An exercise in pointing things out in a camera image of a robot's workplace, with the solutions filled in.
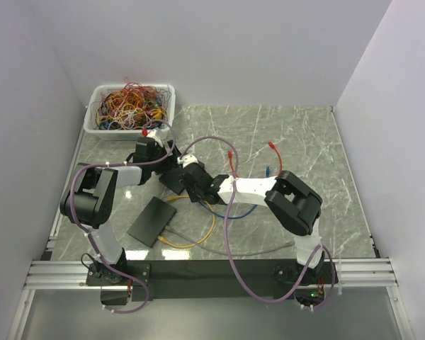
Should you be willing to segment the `black Mercusys switch box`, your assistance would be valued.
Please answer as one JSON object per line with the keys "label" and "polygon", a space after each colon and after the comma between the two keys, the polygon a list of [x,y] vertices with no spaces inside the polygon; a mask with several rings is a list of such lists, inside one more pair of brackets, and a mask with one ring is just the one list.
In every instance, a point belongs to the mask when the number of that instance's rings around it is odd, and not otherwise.
{"label": "black Mercusys switch box", "polygon": [[191,162],[188,165],[179,164],[175,168],[165,172],[159,177],[159,182],[175,194],[181,194],[183,190],[193,193],[210,180],[205,170],[204,163]]}

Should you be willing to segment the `black TP-Link switch box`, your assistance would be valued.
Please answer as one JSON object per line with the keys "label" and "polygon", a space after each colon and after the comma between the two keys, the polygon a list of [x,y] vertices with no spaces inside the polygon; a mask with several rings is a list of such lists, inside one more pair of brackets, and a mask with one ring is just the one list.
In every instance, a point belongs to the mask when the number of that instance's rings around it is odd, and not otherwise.
{"label": "black TP-Link switch box", "polygon": [[127,230],[127,234],[152,248],[176,213],[175,207],[153,197]]}

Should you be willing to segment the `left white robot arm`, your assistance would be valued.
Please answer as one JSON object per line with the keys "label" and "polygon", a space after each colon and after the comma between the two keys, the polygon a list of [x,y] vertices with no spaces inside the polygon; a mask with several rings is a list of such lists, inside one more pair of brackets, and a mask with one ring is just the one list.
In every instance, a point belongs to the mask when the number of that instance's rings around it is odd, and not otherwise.
{"label": "left white robot arm", "polygon": [[181,153],[174,140],[140,137],[135,151],[116,164],[78,163],[65,189],[59,210],[82,230],[95,253],[103,276],[113,285],[128,276],[124,248],[118,243],[108,222],[118,188],[141,186],[152,174],[163,175],[176,169]]}

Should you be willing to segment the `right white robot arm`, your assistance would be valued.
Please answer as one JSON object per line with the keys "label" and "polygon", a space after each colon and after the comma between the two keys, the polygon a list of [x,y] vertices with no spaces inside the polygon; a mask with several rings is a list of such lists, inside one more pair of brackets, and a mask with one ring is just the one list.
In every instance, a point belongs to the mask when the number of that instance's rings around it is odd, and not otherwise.
{"label": "right white robot arm", "polygon": [[267,178],[235,178],[222,174],[213,178],[199,164],[184,166],[181,182],[191,201],[211,205],[235,203],[268,208],[295,242],[297,274],[306,283],[322,274],[324,255],[319,235],[322,199],[290,171]]}

